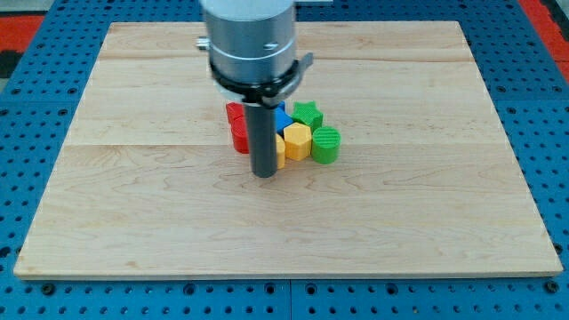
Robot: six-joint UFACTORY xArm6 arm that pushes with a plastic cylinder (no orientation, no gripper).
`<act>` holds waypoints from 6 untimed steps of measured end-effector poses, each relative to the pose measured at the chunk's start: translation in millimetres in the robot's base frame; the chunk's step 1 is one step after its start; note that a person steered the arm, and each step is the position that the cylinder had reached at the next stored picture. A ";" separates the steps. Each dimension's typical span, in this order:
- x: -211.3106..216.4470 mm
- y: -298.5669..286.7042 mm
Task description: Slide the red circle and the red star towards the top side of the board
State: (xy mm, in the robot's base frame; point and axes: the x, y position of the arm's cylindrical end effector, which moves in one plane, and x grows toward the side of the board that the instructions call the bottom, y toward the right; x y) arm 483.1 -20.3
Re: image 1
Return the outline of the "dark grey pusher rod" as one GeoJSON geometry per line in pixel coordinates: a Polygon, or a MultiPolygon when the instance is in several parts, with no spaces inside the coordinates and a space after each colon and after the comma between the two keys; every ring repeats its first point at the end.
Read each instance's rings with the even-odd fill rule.
{"type": "Polygon", "coordinates": [[[276,122],[274,110],[244,106],[252,173],[269,178],[276,173],[276,122]]]}

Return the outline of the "black clamp ring mount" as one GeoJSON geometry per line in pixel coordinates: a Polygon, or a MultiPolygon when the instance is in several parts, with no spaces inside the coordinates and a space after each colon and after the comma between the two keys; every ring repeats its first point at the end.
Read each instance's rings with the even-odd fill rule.
{"type": "Polygon", "coordinates": [[[300,86],[305,71],[313,65],[314,54],[308,52],[280,77],[261,84],[246,84],[225,77],[212,63],[212,79],[220,93],[228,100],[248,106],[275,108],[290,97],[300,86]]]}

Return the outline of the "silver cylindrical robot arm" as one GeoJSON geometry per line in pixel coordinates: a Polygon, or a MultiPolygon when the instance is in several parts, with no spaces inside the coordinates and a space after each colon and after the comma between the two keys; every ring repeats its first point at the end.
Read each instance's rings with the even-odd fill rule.
{"type": "Polygon", "coordinates": [[[244,106],[252,173],[277,171],[275,109],[300,86],[313,64],[297,56],[293,0],[201,0],[212,79],[228,100],[244,106]]]}

